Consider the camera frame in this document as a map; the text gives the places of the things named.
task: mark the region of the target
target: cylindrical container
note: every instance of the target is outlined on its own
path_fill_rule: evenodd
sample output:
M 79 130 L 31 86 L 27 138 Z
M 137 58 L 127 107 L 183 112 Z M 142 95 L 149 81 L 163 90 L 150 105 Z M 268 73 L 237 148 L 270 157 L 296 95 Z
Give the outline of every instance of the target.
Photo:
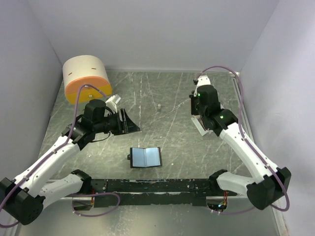
M 104 92 L 112 94 L 103 62 L 94 56 L 82 55 L 67 60 L 63 65 L 64 94 L 67 100 L 75 103 L 81 85 L 91 84 Z M 82 88 L 79 102 L 100 98 L 102 95 L 91 87 Z

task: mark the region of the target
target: work surface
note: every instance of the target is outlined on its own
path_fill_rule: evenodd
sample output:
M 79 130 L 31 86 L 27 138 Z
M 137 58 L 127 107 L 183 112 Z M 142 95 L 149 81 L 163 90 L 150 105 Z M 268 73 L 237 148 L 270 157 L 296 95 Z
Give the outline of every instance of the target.
M 218 90 L 222 105 L 237 114 L 238 100 L 229 74 L 207 75 Z M 108 72 L 113 94 L 122 98 L 119 108 L 126 109 L 141 132 L 88 144 L 52 178 L 63 178 L 76 169 L 92 178 L 205 178 L 220 169 L 248 176 L 245 165 L 229 145 L 214 133 L 202 137 L 192 123 L 189 95 L 195 89 L 192 82 L 195 76 L 195 73 L 180 72 Z M 62 84 L 40 155 L 72 123 L 73 110 Z M 96 139 L 106 136 L 99 134 Z M 161 147 L 163 166 L 131 169 L 127 160 L 131 147 Z
M 189 94 L 194 89 L 194 73 L 108 72 L 114 93 L 122 97 L 119 106 L 141 127 L 141 133 L 110 137 L 89 144 L 68 160 L 53 178 L 62 178 L 81 169 L 93 178 L 198 178 L 209 177 L 222 168 L 249 175 L 232 149 L 215 134 L 201 137 L 190 117 Z M 225 73 L 209 73 L 225 108 L 238 110 L 232 79 Z M 71 123 L 73 106 L 60 89 L 49 122 L 42 151 L 46 151 Z M 130 147 L 162 149 L 163 166 L 131 169 L 126 157 Z M 229 198 L 227 211 L 250 208 L 246 198 Z M 94 208 L 87 214 L 105 212 Z M 16 236 L 278 236 L 270 207 L 237 216 L 217 216 L 207 207 L 191 205 L 119 206 L 109 215 L 97 218 L 72 213 L 71 200 L 60 200 L 28 226 L 19 227 Z

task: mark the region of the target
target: purple cable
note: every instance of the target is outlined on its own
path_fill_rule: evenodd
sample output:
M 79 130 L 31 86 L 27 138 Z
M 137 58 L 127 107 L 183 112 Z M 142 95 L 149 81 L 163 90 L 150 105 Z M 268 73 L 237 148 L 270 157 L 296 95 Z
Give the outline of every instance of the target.
M 240 101 L 240 109 L 239 109 L 239 112 L 238 112 L 238 128 L 240 130 L 240 133 L 244 139 L 244 141 L 247 143 L 247 145 L 252 149 L 252 151 L 258 156 L 258 158 L 261 160 L 261 162 L 267 166 L 268 170 L 272 173 L 272 175 L 276 178 L 281 190 L 283 191 L 284 193 L 284 197 L 285 197 L 285 200 L 286 200 L 286 207 L 285 208 L 279 208 L 273 204 L 271 204 L 271 206 L 274 208 L 274 209 L 277 209 L 277 210 L 280 210 L 280 211 L 287 211 L 289 210 L 290 208 L 290 200 L 289 200 L 289 196 L 287 194 L 287 191 L 283 185 L 283 183 L 281 182 L 280 178 L 277 176 L 277 174 L 274 172 L 274 170 L 269 166 L 267 165 L 267 162 L 265 161 L 265 159 L 260 155 L 260 153 L 255 149 L 255 147 L 253 147 L 251 145 L 251 143 L 249 142 L 249 140 L 247 140 L 245 138 L 245 135 L 243 133 L 243 129 L 242 129 L 242 107 L 243 107 L 243 104 L 244 104 L 244 92 L 243 92 L 243 85 L 242 85 L 242 82 L 241 82 L 241 79 L 240 77 L 235 73 L 235 71 L 229 69 L 228 67 L 226 66 L 222 66 L 222 65 L 215 65 L 215 66 L 211 66 L 211 67 L 208 67 L 207 69 L 204 69 L 203 71 L 201 71 L 198 76 L 196 77 L 196 80 L 204 73 L 206 72 L 207 70 L 209 69 L 212 69 L 212 68 L 223 68 L 225 70 L 228 70 L 230 71 L 234 76 L 235 78 L 237 79 L 239 85 L 240 85 L 240 91 L 241 91 L 241 101 Z M 245 210 L 245 211 L 240 211 L 240 212 L 234 212 L 234 214 L 241 214 L 241 213 L 245 213 L 247 211 L 250 211 L 254 209 L 254 207 L 248 209 L 248 210 Z
M 81 93 L 81 90 L 83 87 L 85 86 L 89 86 L 89 87 L 92 87 L 94 88 L 95 90 L 97 90 L 103 97 L 106 97 L 106 95 L 101 91 L 99 90 L 98 88 L 94 87 L 93 85 L 90 85 L 90 84 L 84 84 L 82 85 L 79 90 L 78 90 L 78 93 L 77 93 L 77 97 L 76 97 L 76 101 L 75 101 L 75 106 L 74 106 L 74 115 L 73 115 L 73 121 L 72 121 L 72 126 L 71 126 L 71 129 L 70 129 L 70 132 L 69 132 L 69 135 L 67 137 L 67 140 L 61 144 L 60 146 L 58 146 L 57 148 L 55 148 L 55 151 L 58 151 L 60 150 L 61 148 L 63 148 L 64 146 L 67 145 L 67 143 L 69 142 L 70 138 L 71 138 L 71 135 L 73 133 L 73 129 L 74 129 L 74 126 L 75 126 L 75 119 L 76 119 L 76 116 L 77 116 L 77 110 L 78 110 L 78 103 L 79 103 L 79 97 L 80 97 L 80 93 Z M 0 212 L 2 211 L 5 203 L 8 201 L 8 199 L 11 197 L 11 195 L 14 193 L 14 191 L 20 187 L 27 179 L 29 179 L 31 177 L 31 175 L 45 162 L 47 161 L 52 155 L 54 154 L 54 152 L 50 152 L 48 153 L 40 162 L 38 162 L 38 164 L 26 175 L 25 178 L 23 178 L 20 182 L 18 182 L 13 188 L 12 190 L 6 195 L 6 197 L 4 198 L 4 200 L 2 201 L 2 203 L 0 204 Z M 7 229 L 7 228 L 11 228 L 11 227 L 14 227 L 18 224 L 19 222 L 15 222 L 11 225 L 2 225 L 0 224 L 0 228 L 4 228 L 4 229 Z
M 73 205 L 73 202 L 72 202 L 72 210 L 73 210 L 73 213 L 78 215 L 78 216 L 84 216 L 84 217 L 98 217 L 98 216 L 103 216 L 103 215 L 107 215 L 111 212 L 113 212 L 114 210 L 116 210 L 120 204 L 120 197 L 117 193 L 95 193 L 95 194 L 88 194 L 88 195 L 82 195 L 82 194 L 71 194 L 69 195 L 70 197 L 96 197 L 96 196 L 102 196 L 102 195 L 113 195 L 113 196 L 116 196 L 117 197 L 117 204 L 110 210 L 102 213 L 102 214 L 97 214 L 97 215 L 85 215 L 85 214 L 80 214 L 78 213 L 75 209 L 74 209 L 74 205 Z

